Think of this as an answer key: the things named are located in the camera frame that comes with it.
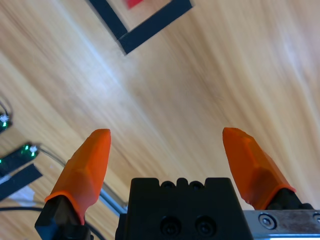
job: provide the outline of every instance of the black strip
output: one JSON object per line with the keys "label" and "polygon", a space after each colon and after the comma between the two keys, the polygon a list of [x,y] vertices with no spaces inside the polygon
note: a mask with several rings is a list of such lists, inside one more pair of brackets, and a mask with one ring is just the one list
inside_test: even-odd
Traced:
{"label": "black strip", "polygon": [[0,184],[0,201],[19,191],[23,187],[29,185],[33,181],[42,177],[41,172],[31,164],[15,175],[13,175],[8,181]]}
{"label": "black strip", "polygon": [[118,40],[124,52],[126,54],[130,53],[191,8],[190,0],[172,0]]}
{"label": "black strip", "polygon": [[97,13],[100,15],[102,20],[106,23],[108,28],[111,30],[115,38],[118,40],[125,35],[128,30],[125,25],[121,22],[115,11],[109,5],[107,0],[88,0],[91,5],[95,8]]}
{"label": "black strip", "polygon": [[0,178],[12,173],[37,157],[39,153],[35,152],[33,154],[30,151],[31,146],[32,144],[26,143],[7,156],[0,158]]}

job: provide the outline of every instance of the wooden floor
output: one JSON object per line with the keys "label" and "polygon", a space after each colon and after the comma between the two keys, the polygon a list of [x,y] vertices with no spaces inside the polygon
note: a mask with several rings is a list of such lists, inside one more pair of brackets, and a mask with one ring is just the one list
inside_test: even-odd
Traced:
{"label": "wooden floor", "polygon": [[[130,29],[167,2],[129,11],[110,1]],[[105,182],[127,201],[134,177],[231,177],[222,130],[237,127],[320,208],[320,1],[194,4],[125,56],[85,0],[0,0],[0,97],[14,109],[0,155],[30,140],[67,161],[109,128]],[[43,154],[35,164],[44,176],[30,187],[43,202],[62,168]],[[37,216],[0,213],[0,239],[40,239]],[[118,218],[101,202],[86,219],[114,238]]]}

